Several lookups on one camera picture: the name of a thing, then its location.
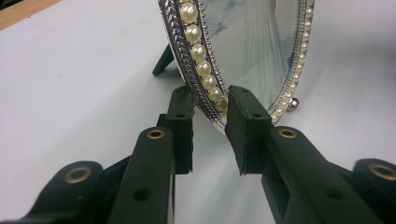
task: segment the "mirror frame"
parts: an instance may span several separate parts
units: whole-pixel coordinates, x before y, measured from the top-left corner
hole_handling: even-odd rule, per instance
[[[224,133],[227,123],[228,87],[220,75],[216,57],[211,47],[203,4],[203,0],[159,0],[169,45],[177,61],[180,74],[192,92],[197,95],[198,107],[205,113],[215,128]],[[315,0],[301,0],[296,44],[289,74],[276,101],[267,109],[274,124],[282,118],[288,109],[300,80],[311,33],[314,4]],[[186,19],[186,10],[183,10],[183,7],[186,8],[187,6],[190,10],[188,10],[189,15]],[[198,31],[200,33],[199,41],[195,41],[195,43],[189,41],[186,37],[186,29],[192,24],[200,29],[200,32]],[[202,59],[203,55],[204,60],[207,60],[211,65],[211,75],[216,79],[216,87],[221,90],[221,99],[216,102],[209,99],[209,90],[205,89],[202,83],[204,79],[197,73],[196,66],[199,61],[196,60],[196,57],[201,56]]]

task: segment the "wooden edge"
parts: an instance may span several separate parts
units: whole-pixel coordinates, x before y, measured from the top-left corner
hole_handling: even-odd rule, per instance
[[[23,0],[0,10],[0,31],[62,0]]]

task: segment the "mirror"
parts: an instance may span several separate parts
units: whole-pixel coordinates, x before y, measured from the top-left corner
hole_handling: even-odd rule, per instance
[[[222,133],[228,85],[247,88],[277,123],[292,102],[314,0],[160,0],[170,46],[198,106]]]

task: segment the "white table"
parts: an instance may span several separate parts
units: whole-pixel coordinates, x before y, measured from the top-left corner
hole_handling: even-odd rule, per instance
[[[300,129],[331,162],[396,163],[396,2],[318,0]],[[182,86],[151,70],[167,38],[157,2],[68,0],[0,32],[0,220],[24,216],[62,167],[105,168]],[[194,172],[177,176],[176,223],[274,223],[259,175],[240,176],[225,136],[194,116]]]

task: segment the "pearl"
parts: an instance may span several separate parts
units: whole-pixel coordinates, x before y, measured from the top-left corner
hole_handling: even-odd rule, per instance
[[[295,75],[294,75],[294,79],[295,79],[295,80],[300,79],[300,74],[295,74]]]
[[[212,88],[212,90],[209,91],[208,96],[209,100],[217,102],[222,96],[221,89],[219,87]]]
[[[309,40],[309,33],[303,33],[303,42],[307,42]]]
[[[207,60],[202,60],[197,64],[197,73],[200,77],[206,77],[212,71],[212,66]]]
[[[198,18],[197,7],[191,2],[184,3],[180,8],[180,17],[186,23],[195,22]]]
[[[276,110],[274,112],[274,115],[277,115],[277,116],[282,116],[282,114],[283,114],[283,108],[279,108],[278,110]]]
[[[191,57],[196,61],[200,62],[206,56],[206,49],[202,44],[195,44],[191,48]]]
[[[189,25],[184,33],[190,44],[196,44],[201,40],[202,32],[197,25]]]
[[[220,98],[217,102],[216,102],[216,109],[218,111],[224,111],[227,110],[227,101],[224,98]]]
[[[214,87],[216,87],[216,85],[218,84],[218,82],[216,81],[216,78],[212,75],[208,75],[204,78],[204,80],[202,81],[202,85],[204,86],[205,90],[210,91],[212,90]]]
[[[309,8],[306,9],[306,15],[307,15],[307,16],[312,15],[313,12],[314,12],[314,9],[312,9],[311,7],[309,7]]]
[[[222,115],[223,117],[227,118],[227,116],[228,116],[228,107],[225,108],[225,110],[221,111],[221,115]]]

